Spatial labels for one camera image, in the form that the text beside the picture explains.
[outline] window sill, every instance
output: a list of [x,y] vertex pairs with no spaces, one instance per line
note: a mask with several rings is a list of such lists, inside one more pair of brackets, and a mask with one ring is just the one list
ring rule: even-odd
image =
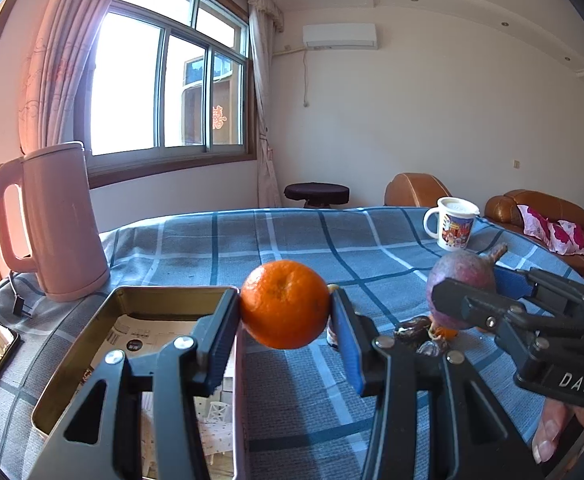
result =
[[182,158],[181,160],[155,160],[142,164],[122,164],[107,169],[88,169],[89,189],[109,186],[110,184],[116,184],[134,178],[168,173],[169,171],[213,166],[214,164],[228,164],[230,162],[243,162],[245,160],[256,160],[256,155],[252,153],[214,153]]

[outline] window frame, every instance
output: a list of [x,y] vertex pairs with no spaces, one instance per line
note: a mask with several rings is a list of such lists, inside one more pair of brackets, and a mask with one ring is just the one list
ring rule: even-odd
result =
[[[239,49],[242,52],[236,52],[232,48],[196,30],[197,14],[201,1],[206,6],[210,6],[210,3],[213,4],[214,7],[212,8],[216,12],[222,13],[226,18],[243,26],[241,33],[241,44],[243,47]],[[144,7],[121,0],[112,0],[108,8],[108,13],[113,12],[149,23],[161,30],[154,88],[155,146],[145,150],[104,153],[102,155],[91,154],[89,127],[91,124],[91,89],[95,70],[96,48],[98,45],[98,38],[96,38],[76,92],[73,123],[74,139],[82,141],[85,146],[90,187],[107,186],[108,184],[122,182],[131,178],[139,178],[141,176],[149,176],[151,174],[165,173],[185,168],[256,159],[255,90],[253,67],[249,58],[248,15],[245,10],[241,9],[234,2],[232,2],[231,6],[227,6],[227,1],[192,0],[190,12],[192,26],[189,27]],[[207,120],[204,120],[201,125],[201,133],[205,140],[205,143],[202,145],[165,147],[165,76],[170,36],[188,41],[205,49],[201,108],[202,110],[207,110],[209,106],[210,113],[201,114],[201,117],[207,117]],[[238,110],[242,133],[241,144],[214,144],[213,141],[214,131],[211,108],[213,106],[214,92],[213,64],[216,54],[220,54],[242,67],[239,87],[241,89],[243,105]]]

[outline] blue gripper pad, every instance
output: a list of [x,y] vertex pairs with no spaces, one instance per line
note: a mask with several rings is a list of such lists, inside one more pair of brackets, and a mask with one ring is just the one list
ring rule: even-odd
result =
[[374,322],[354,312],[342,288],[331,294],[330,316],[347,382],[361,397],[378,395],[383,388],[385,364],[372,348],[378,335]]
[[524,296],[530,296],[534,286],[528,283],[525,274],[505,267],[494,267],[496,278],[496,293],[507,296],[511,300],[519,300]]
[[223,293],[214,314],[198,320],[191,336],[198,343],[198,372],[193,382],[201,386],[201,390],[193,394],[208,397],[221,384],[240,318],[238,291],[229,288]]

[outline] white wall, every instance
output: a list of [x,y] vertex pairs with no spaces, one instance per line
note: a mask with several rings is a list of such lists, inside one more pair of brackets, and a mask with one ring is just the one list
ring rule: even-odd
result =
[[256,161],[173,171],[91,190],[100,232],[155,216],[257,206]]
[[337,22],[376,23],[379,50],[308,52],[308,108],[303,54],[275,58],[281,190],[334,182],[350,187],[350,206],[379,205],[395,174],[417,171],[481,208],[521,187],[584,207],[584,84],[573,72],[497,30],[399,7],[288,12],[277,50],[300,46],[303,25]]
[[[0,164],[21,155],[18,140],[18,96],[34,39],[48,0],[18,0],[0,38]],[[247,9],[246,0],[235,0]],[[110,229],[126,219],[151,218],[177,212],[253,207],[256,203],[255,163],[195,168],[114,184],[93,193],[99,226]],[[217,186],[223,183],[222,189]],[[187,190],[186,186],[196,186]],[[18,193],[6,196],[14,251],[29,253],[22,227]],[[0,258],[4,274],[7,267]]]

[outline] air conditioner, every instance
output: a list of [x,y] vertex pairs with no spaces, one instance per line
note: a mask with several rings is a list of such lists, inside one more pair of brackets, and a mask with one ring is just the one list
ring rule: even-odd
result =
[[378,48],[374,23],[326,23],[303,27],[307,48]]

